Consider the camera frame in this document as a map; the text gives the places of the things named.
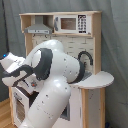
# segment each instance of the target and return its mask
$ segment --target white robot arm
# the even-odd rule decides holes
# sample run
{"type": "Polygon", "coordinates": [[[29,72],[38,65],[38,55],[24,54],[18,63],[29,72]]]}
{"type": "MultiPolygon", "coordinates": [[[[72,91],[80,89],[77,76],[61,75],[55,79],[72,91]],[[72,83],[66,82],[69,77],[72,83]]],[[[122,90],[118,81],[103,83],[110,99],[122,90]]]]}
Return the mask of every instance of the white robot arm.
{"type": "Polygon", "coordinates": [[[57,40],[39,44],[19,68],[4,72],[2,80],[7,86],[15,87],[33,73],[38,81],[43,81],[39,95],[19,128],[52,128],[68,104],[71,95],[68,84],[81,81],[84,72],[84,65],[65,54],[63,45],[57,40]]]}

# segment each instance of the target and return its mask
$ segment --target floor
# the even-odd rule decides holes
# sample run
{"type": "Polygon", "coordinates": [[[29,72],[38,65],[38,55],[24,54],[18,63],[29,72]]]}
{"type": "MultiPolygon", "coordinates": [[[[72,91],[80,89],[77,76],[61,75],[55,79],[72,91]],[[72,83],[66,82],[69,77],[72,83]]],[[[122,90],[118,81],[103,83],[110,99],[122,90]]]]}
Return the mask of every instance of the floor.
{"type": "Polygon", "coordinates": [[[16,128],[11,122],[11,109],[9,99],[0,103],[0,128],[16,128]]]}

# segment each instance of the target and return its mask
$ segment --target toy kitchen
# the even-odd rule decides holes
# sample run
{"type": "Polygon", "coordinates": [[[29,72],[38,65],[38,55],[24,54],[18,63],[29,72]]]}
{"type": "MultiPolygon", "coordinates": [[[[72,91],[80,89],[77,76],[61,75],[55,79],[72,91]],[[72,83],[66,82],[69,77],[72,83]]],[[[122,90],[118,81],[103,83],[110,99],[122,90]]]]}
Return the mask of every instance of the toy kitchen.
{"type": "MultiPolygon", "coordinates": [[[[101,12],[26,13],[20,14],[20,18],[27,55],[36,45],[50,39],[60,41],[65,53],[75,58],[82,53],[79,57],[85,65],[85,77],[70,85],[69,103],[52,128],[104,128],[105,87],[114,78],[101,71],[101,12]]],[[[9,89],[12,122],[17,127],[40,91],[19,84],[9,89]]]]}

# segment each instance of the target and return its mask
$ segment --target microwave window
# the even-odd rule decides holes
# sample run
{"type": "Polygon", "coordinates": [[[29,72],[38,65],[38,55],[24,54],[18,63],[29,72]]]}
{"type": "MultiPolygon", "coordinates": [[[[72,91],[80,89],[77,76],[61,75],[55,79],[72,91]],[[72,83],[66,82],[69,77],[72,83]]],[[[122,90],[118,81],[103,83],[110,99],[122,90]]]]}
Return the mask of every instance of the microwave window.
{"type": "Polygon", "coordinates": [[[61,18],[61,29],[76,30],[76,18],[61,18]]]}

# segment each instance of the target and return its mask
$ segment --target oven door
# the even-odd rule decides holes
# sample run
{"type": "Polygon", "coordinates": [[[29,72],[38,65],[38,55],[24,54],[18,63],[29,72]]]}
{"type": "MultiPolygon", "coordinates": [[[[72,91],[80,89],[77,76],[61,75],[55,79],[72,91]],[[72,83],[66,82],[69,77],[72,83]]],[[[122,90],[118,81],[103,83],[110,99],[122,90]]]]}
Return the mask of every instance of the oven door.
{"type": "Polygon", "coordinates": [[[55,33],[78,33],[78,15],[55,15],[55,33]]]}

